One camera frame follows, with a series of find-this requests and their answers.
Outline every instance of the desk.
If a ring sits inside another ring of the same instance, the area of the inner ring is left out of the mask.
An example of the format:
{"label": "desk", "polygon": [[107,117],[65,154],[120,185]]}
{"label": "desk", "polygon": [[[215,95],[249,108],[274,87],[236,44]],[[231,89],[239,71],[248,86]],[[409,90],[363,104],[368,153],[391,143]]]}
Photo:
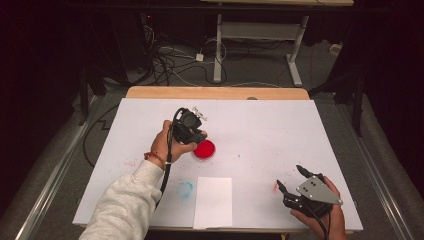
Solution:
{"label": "desk", "polygon": [[[279,4],[279,5],[302,5],[314,6],[325,5],[326,7],[352,6],[353,0],[202,0],[206,2],[244,3],[244,4]],[[247,39],[271,39],[271,40],[294,40],[292,53],[286,55],[286,60],[293,83],[296,87],[302,86],[299,72],[296,67],[296,56],[302,43],[303,34],[309,16],[303,16],[300,24],[271,24],[271,23],[245,23],[223,22],[222,14],[218,14],[216,33],[216,57],[214,67],[214,82],[221,82],[222,38],[247,38]]]}
{"label": "desk", "polygon": [[[252,97],[258,100],[244,100]],[[217,151],[206,163],[185,154],[173,164],[152,229],[192,230],[195,197],[179,198],[178,186],[185,182],[196,186],[197,177],[204,176],[232,178],[233,226],[219,231],[305,231],[283,205],[283,195],[273,190],[277,178],[291,192],[305,181],[295,170],[296,164],[336,182],[344,201],[346,229],[362,229],[314,102],[303,89],[268,88],[131,88],[121,102],[73,223],[87,224],[106,187],[137,168],[145,151],[140,146],[150,146],[162,121],[179,107],[193,105],[209,117],[202,129],[208,131]],[[143,122],[146,116],[150,122]]]}

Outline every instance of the red bowl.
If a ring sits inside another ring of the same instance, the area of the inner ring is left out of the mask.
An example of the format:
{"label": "red bowl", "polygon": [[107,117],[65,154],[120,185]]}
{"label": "red bowl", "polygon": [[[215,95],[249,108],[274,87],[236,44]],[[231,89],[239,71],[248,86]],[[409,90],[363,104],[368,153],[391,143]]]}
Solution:
{"label": "red bowl", "polygon": [[194,156],[199,160],[207,160],[215,153],[215,145],[209,141],[204,140],[197,145],[197,148],[193,150]]}

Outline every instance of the dark background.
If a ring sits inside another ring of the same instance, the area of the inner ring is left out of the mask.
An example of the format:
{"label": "dark background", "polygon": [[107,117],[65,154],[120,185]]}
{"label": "dark background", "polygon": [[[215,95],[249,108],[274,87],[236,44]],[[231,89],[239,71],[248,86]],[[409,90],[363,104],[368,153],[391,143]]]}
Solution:
{"label": "dark background", "polygon": [[[152,4],[175,2],[151,1]],[[197,0],[184,3],[197,3]],[[365,73],[365,93],[398,159],[424,196],[424,183],[420,181],[420,174],[424,172],[420,162],[424,159],[424,100],[421,97],[424,4],[419,0],[390,3],[362,0],[355,1],[354,7],[390,7],[392,11],[384,17],[370,15],[354,19],[327,14],[311,17],[304,42],[314,44],[325,39],[340,43],[344,40],[329,81],[353,66],[367,63],[361,68]],[[152,16],[152,24],[159,32],[193,45],[201,45],[216,31],[213,14],[184,13],[181,17],[179,13],[155,13]],[[276,19],[280,19],[279,16],[269,16],[264,21]],[[125,80],[125,69],[145,64],[143,38],[134,15],[96,13],[90,15],[89,20],[87,15],[70,11],[54,0],[0,3],[3,100],[0,181],[6,183],[0,199],[0,214],[48,142],[73,113],[71,101],[79,91],[82,68],[86,69],[87,79],[95,90],[102,76]],[[136,46],[134,51],[139,54],[130,56],[131,51],[119,51],[117,46],[124,41]],[[350,81],[331,91],[351,94],[353,87]]]}

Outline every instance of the wooden table edge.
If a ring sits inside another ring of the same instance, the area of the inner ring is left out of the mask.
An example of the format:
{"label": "wooden table edge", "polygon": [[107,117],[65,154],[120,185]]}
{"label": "wooden table edge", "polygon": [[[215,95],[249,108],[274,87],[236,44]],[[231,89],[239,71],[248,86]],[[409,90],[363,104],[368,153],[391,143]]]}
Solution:
{"label": "wooden table edge", "polygon": [[165,87],[134,86],[126,98],[223,99],[223,100],[309,100],[303,88]]}

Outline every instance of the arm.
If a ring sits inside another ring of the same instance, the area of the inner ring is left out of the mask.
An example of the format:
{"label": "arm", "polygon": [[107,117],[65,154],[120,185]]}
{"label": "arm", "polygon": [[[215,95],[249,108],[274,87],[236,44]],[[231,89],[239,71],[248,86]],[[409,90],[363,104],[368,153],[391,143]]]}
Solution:
{"label": "arm", "polygon": [[[153,141],[151,151],[166,159],[167,135],[171,121],[165,121],[163,129]],[[197,145],[172,143],[172,161],[175,162]],[[154,156],[142,161],[133,174],[126,174],[114,181],[100,198],[93,217],[80,239],[143,239],[155,211],[156,202],[162,196],[156,184],[163,175],[163,162]]]}
{"label": "arm", "polygon": [[[340,192],[337,190],[336,186],[330,181],[330,179],[324,177],[324,180],[328,188],[330,188],[331,191],[333,191],[337,196],[340,197]],[[319,237],[319,239],[324,239],[324,233],[322,232],[321,227],[315,219],[309,218],[297,210],[291,210],[290,213],[295,216],[299,221],[304,223],[306,226],[310,227],[315,233],[315,235]],[[346,236],[343,210],[340,205],[334,204],[331,212],[323,216],[321,218],[321,221],[327,230],[330,229],[328,240],[348,239]]]}

